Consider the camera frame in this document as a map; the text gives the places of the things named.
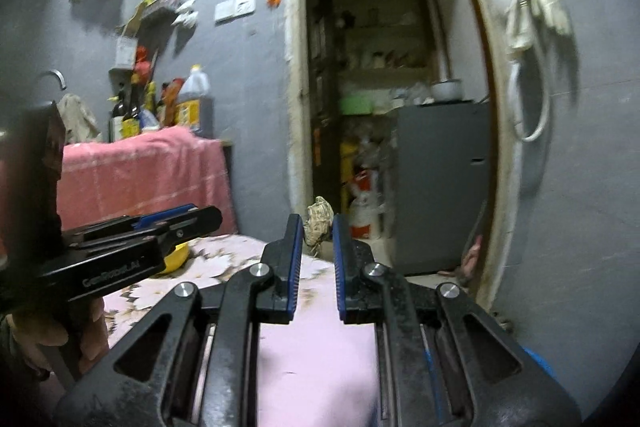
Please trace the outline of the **left hand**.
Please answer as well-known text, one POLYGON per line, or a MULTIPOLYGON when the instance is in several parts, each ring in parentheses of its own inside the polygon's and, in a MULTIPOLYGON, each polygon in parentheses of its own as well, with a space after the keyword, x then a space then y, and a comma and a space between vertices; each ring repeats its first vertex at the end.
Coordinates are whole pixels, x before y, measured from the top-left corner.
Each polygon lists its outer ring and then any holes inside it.
MULTIPOLYGON (((51 317, 32 312, 9 314, 6 321, 25 360, 37 369, 50 371, 52 366, 42 349, 66 345, 70 335, 64 325, 51 317)), ((75 324, 81 330, 79 340, 81 356, 77 367, 81 374, 85 374, 110 350, 103 299, 94 299, 85 306, 85 309, 76 317, 75 324)))

